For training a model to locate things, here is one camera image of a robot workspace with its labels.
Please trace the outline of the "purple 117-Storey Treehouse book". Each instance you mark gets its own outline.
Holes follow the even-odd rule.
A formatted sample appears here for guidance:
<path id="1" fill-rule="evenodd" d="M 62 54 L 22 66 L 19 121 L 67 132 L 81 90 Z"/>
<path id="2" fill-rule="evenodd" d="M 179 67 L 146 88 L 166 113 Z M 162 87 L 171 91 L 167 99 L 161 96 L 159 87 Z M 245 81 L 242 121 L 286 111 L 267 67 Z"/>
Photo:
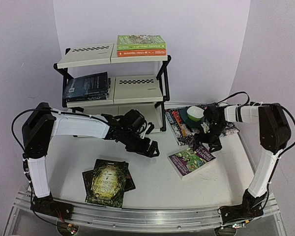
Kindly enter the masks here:
<path id="1" fill-rule="evenodd" d="M 182 180 L 185 180 L 192 177 L 200 169 L 214 162 L 216 157 L 214 157 L 205 146 L 199 145 L 195 150 L 189 147 L 172 154 L 168 156 L 168 160 L 178 176 Z"/>

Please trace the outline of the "dark blue Nineteen Eighty-Four book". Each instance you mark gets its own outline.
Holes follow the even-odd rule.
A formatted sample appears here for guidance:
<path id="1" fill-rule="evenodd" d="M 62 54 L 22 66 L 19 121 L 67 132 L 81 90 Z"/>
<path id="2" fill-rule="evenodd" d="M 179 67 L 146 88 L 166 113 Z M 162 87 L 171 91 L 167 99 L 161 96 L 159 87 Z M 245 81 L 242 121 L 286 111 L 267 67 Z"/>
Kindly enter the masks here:
<path id="1" fill-rule="evenodd" d="M 108 78 L 108 73 L 97 73 L 70 79 L 64 89 L 63 98 L 98 95 L 99 81 Z"/>

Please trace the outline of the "black Moon and Sixpence book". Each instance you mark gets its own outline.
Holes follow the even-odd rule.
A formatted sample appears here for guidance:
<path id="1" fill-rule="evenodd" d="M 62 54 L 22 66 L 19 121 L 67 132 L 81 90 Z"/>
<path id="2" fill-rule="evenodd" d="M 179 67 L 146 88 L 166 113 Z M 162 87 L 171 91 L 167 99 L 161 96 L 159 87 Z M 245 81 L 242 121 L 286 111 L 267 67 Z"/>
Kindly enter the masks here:
<path id="1" fill-rule="evenodd" d="M 99 81 L 99 96 L 107 96 L 110 93 L 111 78 L 104 78 Z"/>

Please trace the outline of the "orange 78-Storey Treehouse book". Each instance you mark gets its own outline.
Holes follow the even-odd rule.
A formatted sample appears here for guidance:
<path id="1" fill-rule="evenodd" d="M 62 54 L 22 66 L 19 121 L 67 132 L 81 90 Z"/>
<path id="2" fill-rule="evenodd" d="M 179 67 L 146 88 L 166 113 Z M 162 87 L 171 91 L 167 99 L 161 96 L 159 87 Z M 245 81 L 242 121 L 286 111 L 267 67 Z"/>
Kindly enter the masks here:
<path id="1" fill-rule="evenodd" d="M 166 56 L 166 49 L 146 49 L 146 50 L 124 50 L 117 51 L 118 57 L 138 57 L 138 56 Z"/>

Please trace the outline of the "green 65-Storey Treehouse book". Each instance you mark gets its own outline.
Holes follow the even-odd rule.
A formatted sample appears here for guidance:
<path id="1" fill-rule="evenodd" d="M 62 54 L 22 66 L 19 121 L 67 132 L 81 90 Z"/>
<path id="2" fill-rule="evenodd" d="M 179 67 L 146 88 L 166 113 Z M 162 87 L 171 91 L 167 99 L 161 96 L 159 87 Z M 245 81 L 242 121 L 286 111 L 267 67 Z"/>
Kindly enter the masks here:
<path id="1" fill-rule="evenodd" d="M 166 49 L 160 35 L 118 35 L 117 50 Z"/>

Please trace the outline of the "floral Little Women book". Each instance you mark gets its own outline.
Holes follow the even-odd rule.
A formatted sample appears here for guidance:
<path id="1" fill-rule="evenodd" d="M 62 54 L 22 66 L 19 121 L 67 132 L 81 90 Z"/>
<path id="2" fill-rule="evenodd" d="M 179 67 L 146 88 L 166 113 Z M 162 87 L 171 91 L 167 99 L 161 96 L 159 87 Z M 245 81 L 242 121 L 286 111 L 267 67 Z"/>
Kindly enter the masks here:
<path id="1" fill-rule="evenodd" d="M 96 101 L 96 100 L 106 100 L 106 95 L 96 95 L 96 96 L 80 96 L 66 99 L 66 102 L 84 102 L 84 101 Z"/>

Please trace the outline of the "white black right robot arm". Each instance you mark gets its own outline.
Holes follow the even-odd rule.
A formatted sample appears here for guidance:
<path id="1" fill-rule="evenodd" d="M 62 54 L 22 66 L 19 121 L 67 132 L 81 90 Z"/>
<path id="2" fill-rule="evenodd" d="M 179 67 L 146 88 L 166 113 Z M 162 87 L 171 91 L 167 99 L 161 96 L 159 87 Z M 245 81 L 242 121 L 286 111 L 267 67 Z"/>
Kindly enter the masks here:
<path id="1" fill-rule="evenodd" d="M 193 136 L 193 150 L 207 144 L 209 151 L 222 148 L 219 136 L 228 122 L 255 123 L 259 126 L 261 157 L 252 182 L 245 190 L 242 202 L 222 206 L 218 210 L 223 222 L 252 219 L 261 216 L 269 197 L 269 186 L 281 156 L 295 146 L 288 145 L 291 129 L 286 115 L 291 113 L 278 103 L 208 106 L 204 111 L 209 122 L 206 133 Z"/>

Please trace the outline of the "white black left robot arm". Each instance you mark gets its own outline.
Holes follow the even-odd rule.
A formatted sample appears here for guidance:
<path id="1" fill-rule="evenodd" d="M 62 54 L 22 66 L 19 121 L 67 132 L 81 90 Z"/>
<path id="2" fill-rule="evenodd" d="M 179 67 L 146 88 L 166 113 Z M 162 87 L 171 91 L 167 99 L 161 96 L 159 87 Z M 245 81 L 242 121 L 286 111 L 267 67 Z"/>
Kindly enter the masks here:
<path id="1" fill-rule="evenodd" d="M 137 110 L 120 116 L 88 115 L 54 110 L 48 103 L 41 102 L 36 108 L 19 113 L 13 121 L 26 113 L 29 117 L 22 126 L 22 140 L 16 142 L 23 151 L 23 171 L 32 192 L 33 212 L 68 217 L 73 209 L 71 204 L 55 201 L 50 190 L 46 157 L 54 137 L 113 140 L 124 144 L 127 152 L 149 158 L 159 156 L 158 143 L 147 137 L 154 125 Z"/>

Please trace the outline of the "patterned fabric placemat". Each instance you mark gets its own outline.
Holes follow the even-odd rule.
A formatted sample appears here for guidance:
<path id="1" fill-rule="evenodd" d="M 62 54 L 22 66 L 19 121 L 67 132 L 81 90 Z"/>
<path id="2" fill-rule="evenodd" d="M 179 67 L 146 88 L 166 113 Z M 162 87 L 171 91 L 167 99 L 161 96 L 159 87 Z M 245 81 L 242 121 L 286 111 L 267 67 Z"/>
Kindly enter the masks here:
<path id="1" fill-rule="evenodd" d="M 194 134 L 204 133 L 202 127 L 191 128 L 183 122 L 179 115 L 179 110 L 183 108 L 186 107 L 169 108 L 165 110 L 165 116 L 179 146 L 188 145 L 191 142 Z"/>

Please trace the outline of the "green white bowl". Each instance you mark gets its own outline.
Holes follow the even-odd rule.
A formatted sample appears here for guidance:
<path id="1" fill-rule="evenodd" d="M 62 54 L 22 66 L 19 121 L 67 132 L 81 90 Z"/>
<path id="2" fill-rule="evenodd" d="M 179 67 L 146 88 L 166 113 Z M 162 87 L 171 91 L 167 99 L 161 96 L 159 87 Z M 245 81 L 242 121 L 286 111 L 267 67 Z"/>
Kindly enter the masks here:
<path id="1" fill-rule="evenodd" d="M 197 106 L 191 106 L 187 109 L 187 116 L 190 120 L 198 122 L 204 117 L 204 109 Z"/>

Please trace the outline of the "teal plate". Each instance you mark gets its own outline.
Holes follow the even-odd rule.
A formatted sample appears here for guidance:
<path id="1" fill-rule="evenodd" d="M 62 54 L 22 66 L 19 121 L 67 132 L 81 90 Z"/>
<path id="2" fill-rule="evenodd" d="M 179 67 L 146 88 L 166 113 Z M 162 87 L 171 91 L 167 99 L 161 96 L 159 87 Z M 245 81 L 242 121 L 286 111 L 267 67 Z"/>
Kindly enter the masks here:
<path id="1" fill-rule="evenodd" d="M 200 128 L 203 123 L 206 122 L 205 117 L 202 117 L 199 121 L 193 121 L 189 118 L 187 114 L 187 110 L 189 107 L 183 108 L 179 110 L 179 115 L 183 122 L 191 128 Z"/>

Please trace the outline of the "dark red black book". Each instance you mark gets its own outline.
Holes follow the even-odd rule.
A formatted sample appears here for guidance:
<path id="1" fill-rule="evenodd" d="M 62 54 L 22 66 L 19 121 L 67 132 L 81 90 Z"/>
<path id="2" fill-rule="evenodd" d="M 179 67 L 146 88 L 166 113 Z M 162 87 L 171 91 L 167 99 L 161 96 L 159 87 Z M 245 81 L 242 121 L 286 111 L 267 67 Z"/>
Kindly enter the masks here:
<path id="1" fill-rule="evenodd" d="M 92 183 L 92 170 L 83 172 L 82 176 L 84 180 L 85 190 L 86 192 L 89 192 L 91 189 L 91 183 Z M 130 172 L 128 171 L 124 191 L 127 192 L 134 189 L 136 189 L 136 186 Z"/>

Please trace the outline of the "beige three-tier shelf rack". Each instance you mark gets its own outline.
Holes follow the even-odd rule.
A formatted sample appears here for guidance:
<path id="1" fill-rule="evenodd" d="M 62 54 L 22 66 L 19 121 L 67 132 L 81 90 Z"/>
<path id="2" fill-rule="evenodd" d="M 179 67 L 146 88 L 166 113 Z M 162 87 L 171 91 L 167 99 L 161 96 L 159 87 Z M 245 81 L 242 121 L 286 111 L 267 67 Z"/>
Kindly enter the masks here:
<path id="1" fill-rule="evenodd" d="M 123 115 L 131 108 L 138 109 L 146 120 L 155 125 L 154 132 L 166 131 L 165 102 L 170 99 L 167 66 L 170 55 L 118 57 L 114 43 L 67 48 L 54 69 L 63 76 L 62 86 L 66 87 L 73 77 L 69 68 L 117 63 L 161 62 L 156 75 L 111 77 L 110 93 L 105 100 L 67 102 L 64 108 L 74 111 L 98 114 L 100 112 Z"/>

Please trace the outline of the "green Alice in Wonderland book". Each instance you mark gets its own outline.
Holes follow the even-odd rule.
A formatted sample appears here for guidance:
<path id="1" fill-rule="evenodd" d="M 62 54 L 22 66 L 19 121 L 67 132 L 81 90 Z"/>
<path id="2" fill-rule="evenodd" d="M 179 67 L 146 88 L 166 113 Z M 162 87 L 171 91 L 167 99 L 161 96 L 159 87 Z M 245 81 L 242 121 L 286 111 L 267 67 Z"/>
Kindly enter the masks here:
<path id="1" fill-rule="evenodd" d="M 91 172 L 85 202 L 122 208 L 128 163 L 97 159 Z"/>

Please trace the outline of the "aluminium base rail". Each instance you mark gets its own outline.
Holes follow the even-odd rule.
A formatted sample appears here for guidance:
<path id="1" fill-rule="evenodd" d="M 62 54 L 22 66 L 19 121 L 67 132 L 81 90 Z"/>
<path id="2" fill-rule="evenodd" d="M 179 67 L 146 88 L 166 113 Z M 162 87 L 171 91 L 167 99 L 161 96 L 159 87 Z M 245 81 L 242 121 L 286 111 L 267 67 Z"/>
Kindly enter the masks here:
<path id="1" fill-rule="evenodd" d="M 91 229 L 130 233 L 184 233 L 207 231 L 222 225 L 222 216 L 214 207 L 190 209 L 119 209 L 59 199 L 73 206 L 70 223 L 79 232 Z M 19 190 L 10 211 L 3 235 L 57 235 L 55 226 L 41 221 L 30 210 L 30 192 Z M 285 236 L 276 199 L 270 196 L 263 216 L 239 228 L 238 236 Z"/>

